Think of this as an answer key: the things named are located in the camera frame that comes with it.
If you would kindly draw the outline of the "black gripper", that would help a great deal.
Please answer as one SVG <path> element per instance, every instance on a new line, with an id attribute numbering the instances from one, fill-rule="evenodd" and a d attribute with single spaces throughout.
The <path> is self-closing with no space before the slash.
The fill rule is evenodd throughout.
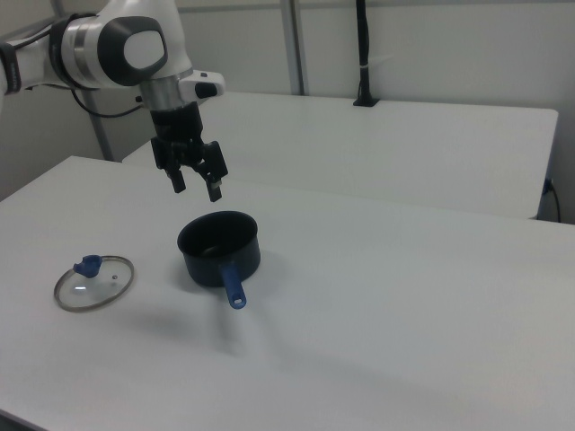
<path id="1" fill-rule="evenodd" d="M 221 199 L 220 187 L 228 169 L 219 143 L 203 143 L 199 104 L 192 102 L 174 110 L 151 110 L 150 114 L 155 127 L 155 137 L 151 140 L 155 164 L 165 171 L 174 192 L 181 193 L 186 189 L 181 164 L 172 145 L 176 143 L 199 150 L 199 159 L 192 169 L 205 181 L 210 201 Z"/>

